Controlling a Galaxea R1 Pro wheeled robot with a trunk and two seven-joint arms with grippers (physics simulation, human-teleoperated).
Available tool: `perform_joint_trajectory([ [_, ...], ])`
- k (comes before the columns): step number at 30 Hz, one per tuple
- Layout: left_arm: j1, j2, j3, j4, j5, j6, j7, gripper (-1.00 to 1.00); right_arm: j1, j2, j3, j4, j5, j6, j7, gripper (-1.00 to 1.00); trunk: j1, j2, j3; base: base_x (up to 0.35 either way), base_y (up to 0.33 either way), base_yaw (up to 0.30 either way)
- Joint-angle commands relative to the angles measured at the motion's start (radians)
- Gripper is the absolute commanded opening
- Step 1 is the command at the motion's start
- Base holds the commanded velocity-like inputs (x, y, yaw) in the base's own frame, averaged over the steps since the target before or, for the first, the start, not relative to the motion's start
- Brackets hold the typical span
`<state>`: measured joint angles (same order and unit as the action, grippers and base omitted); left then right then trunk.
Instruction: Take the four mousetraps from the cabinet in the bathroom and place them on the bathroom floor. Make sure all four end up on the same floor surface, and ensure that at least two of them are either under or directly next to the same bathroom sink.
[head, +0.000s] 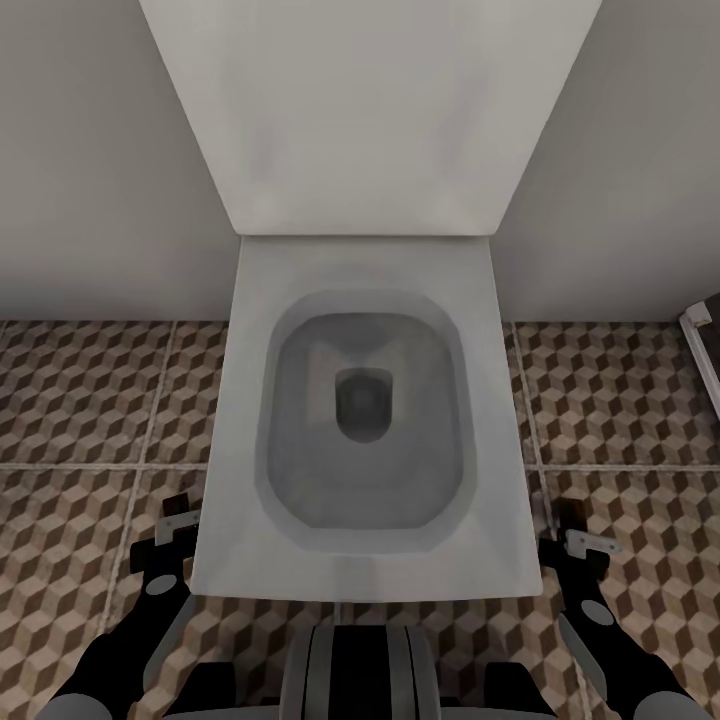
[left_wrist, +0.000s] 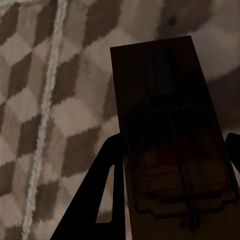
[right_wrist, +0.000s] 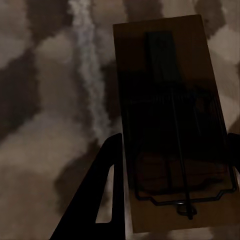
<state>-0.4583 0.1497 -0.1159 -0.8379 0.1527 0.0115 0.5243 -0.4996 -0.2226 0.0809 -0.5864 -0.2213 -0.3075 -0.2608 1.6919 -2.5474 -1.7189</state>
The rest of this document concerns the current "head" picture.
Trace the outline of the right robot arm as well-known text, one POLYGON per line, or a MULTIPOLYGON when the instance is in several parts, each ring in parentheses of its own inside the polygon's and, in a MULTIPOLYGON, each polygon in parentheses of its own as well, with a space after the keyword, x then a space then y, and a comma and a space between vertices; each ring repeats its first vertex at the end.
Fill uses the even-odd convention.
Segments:
POLYGON ((608 555, 624 545, 568 529, 564 539, 539 539, 541 565, 555 568, 565 611, 560 635, 604 702, 623 720, 715 720, 678 684, 670 667, 648 654, 617 625, 597 581, 604 581, 608 555))

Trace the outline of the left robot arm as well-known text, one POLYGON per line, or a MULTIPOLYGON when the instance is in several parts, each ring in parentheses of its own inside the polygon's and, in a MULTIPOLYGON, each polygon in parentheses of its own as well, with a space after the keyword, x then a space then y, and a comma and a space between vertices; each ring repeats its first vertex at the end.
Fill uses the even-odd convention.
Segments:
POLYGON ((33 720, 126 720, 151 686, 195 610, 183 560, 195 556, 201 510, 156 520, 155 539, 133 543, 130 572, 142 595, 111 631, 83 653, 73 676, 33 720))

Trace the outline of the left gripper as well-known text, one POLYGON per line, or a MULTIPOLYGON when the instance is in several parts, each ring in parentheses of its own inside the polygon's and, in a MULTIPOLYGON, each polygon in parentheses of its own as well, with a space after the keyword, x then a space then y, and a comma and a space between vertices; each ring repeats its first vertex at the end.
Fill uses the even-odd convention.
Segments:
POLYGON ((197 526, 182 528, 173 533, 173 542, 156 546, 155 539, 133 543, 130 548, 130 572, 146 572, 146 568, 160 558, 178 558, 180 562, 195 556, 197 526))

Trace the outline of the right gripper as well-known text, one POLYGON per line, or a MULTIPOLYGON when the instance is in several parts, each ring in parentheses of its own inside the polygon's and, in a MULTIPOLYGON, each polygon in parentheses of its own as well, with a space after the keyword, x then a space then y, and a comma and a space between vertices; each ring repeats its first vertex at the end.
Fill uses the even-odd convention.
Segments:
POLYGON ((538 559, 541 565, 555 568, 559 583, 569 573, 580 573, 590 577, 594 582, 604 581, 608 567, 607 552, 596 549, 586 550, 586 559, 572 557, 564 548, 566 540, 539 539, 538 559))

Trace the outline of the mousetrap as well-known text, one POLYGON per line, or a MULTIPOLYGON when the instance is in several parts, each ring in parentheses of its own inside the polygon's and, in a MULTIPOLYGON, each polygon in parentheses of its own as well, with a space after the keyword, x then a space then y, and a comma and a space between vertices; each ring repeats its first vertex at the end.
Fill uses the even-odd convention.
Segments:
POLYGON ((163 511, 165 517, 190 512, 187 493, 163 499, 163 511))
POLYGON ((568 529, 588 532, 587 516, 584 512, 582 499, 557 497, 560 519, 560 533, 564 535, 568 529))

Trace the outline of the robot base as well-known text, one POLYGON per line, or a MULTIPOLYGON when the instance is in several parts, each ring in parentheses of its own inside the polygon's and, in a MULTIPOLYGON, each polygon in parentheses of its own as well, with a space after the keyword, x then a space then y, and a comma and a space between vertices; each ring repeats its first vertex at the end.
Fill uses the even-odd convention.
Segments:
MULTIPOLYGON (((161 720, 279 720, 280 697, 235 707, 232 662, 201 662, 161 720)), ((441 720, 559 720, 543 701, 530 673, 519 662, 489 662, 485 708, 463 707, 458 697, 440 697, 441 720)))

